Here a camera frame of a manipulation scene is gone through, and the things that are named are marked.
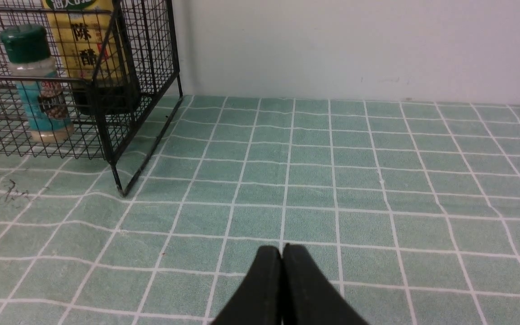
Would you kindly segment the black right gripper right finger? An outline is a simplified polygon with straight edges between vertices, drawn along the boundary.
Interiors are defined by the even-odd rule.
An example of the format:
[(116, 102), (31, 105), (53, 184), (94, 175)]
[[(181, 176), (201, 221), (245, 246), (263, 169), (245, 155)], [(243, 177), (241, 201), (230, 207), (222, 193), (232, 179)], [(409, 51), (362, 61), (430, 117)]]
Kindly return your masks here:
[(327, 280), (306, 247), (287, 243), (281, 260), (283, 325), (367, 325)]

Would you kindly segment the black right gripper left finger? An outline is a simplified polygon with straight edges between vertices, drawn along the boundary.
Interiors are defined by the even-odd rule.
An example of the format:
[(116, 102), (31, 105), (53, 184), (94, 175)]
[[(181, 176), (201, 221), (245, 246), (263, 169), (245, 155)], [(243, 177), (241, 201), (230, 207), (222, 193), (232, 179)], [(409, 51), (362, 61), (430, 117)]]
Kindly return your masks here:
[(243, 281), (213, 325), (279, 325), (282, 259), (274, 246), (260, 246)]

